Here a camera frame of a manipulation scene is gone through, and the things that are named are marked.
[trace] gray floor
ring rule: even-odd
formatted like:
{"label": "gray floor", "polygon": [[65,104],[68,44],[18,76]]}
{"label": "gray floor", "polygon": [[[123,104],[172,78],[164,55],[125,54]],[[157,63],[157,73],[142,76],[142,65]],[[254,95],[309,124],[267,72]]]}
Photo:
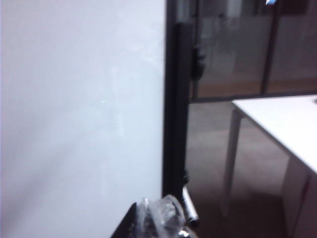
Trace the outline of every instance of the gray floor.
{"label": "gray floor", "polygon": [[281,187],[288,156],[242,120],[228,218],[219,203],[231,103],[191,104],[187,139],[189,191],[201,223],[200,238],[284,238]]}

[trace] black object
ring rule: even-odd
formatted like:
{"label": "black object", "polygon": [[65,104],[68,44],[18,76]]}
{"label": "black object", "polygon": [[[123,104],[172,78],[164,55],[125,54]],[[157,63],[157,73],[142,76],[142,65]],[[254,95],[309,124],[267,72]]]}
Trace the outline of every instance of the black object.
{"label": "black object", "polygon": [[198,81],[202,78],[205,69],[205,54],[199,45],[193,49],[192,80]]}
{"label": "black object", "polygon": [[174,32],[169,30],[167,34],[173,37],[167,35],[167,42],[170,40],[174,48],[169,48],[173,54],[169,52],[171,58],[166,58],[163,196],[172,194],[182,201],[189,83],[192,78],[193,26],[190,23],[178,23]]}
{"label": "black object", "polygon": [[133,203],[111,238],[129,238],[135,233],[137,203]]}

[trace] white wall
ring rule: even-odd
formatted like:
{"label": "white wall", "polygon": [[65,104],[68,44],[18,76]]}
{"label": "white wall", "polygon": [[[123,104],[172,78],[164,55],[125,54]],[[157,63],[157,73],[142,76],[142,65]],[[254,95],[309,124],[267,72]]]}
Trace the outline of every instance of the white wall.
{"label": "white wall", "polygon": [[106,238],[160,198],[165,1],[1,0],[1,237]]}

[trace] table leg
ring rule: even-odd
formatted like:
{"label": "table leg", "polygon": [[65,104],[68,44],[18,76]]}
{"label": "table leg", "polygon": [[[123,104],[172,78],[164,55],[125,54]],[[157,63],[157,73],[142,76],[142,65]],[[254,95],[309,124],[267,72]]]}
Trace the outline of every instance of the table leg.
{"label": "table leg", "polygon": [[232,111],[229,141],[227,148],[227,158],[224,171],[222,195],[221,195],[221,213],[224,217],[228,216],[230,194],[233,180],[234,163],[237,153],[238,137],[240,130],[241,114],[237,109]]}

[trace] metal bar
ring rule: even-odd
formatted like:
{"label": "metal bar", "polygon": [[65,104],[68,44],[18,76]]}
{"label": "metal bar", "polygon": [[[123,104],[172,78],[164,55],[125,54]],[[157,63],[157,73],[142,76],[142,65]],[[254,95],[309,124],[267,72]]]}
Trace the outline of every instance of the metal bar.
{"label": "metal bar", "polygon": [[270,97],[285,97],[285,96],[300,96],[300,95],[313,95],[317,94],[317,91],[304,91],[304,92],[287,92],[287,93],[268,93],[268,94],[247,94],[247,95],[233,95],[224,97],[210,97],[210,98],[197,98],[191,100],[190,103],[213,103],[213,102],[223,102],[232,101],[235,99],[248,99],[248,98],[270,98]]}
{"label": "metal bar", "polygon": [[191,227],[197,227],[199,223],[199,217],[186,186],[183,187],[183,202],[185,205],[186,217],[189,225]]}
{"label": "metal bar", "polygon": [[173,140],[176,88],[176,4],[166,0],[166,48],[165,48],[165,87],[164,87],[164,132],[163,132],[163,176],[162,197],[172,192]]}
{"label": "metal bar", "polygon": [[267,53],[266,53],[266,60],[264,65],[264,72],[262,77],[261,94],[267,93],[267,89],[268,89],[269,77],[271,73],[275,44],[276,44],[277,33],[278,33],[279,19],[280,19],[281,10],[282,10],[282,4],[283,4],[283,1],[278,0],[273,10],[273,20],[271,25],[271,31],[270,31]]}
{"label": "metal bar", "polygon": [[234,164],[237,153],[237,145],[240,131],[242,116],[237,109],[232,111],[231,116],[231,125],[230,125],[230,134],[227,148],[227,158],[224,171],[222,195],[221,195],[221,213],[224,217],[228,216],[229,203],[230,203],[230,194],[233,180],[233,171]]}
{"label": "metal bar", "polygon": [[177,32],[177,64],[175,88],[175,115],[173,139],[173,175],[172,195],[179,201],[182,199],[184,185],[187,119],[189,104],[189,84],[191,80],[193,26],[189,23],[178,23]]}
{"label": "metal bar", "polygon": [[[195,35],[194,35],[194,45],[198,45],[200,43],[200,18],[201,18],[201,2],[200,0],[195,0]],[[199,82],[193,81],[192,85],[192,100],[198,98],[198,88]]]}

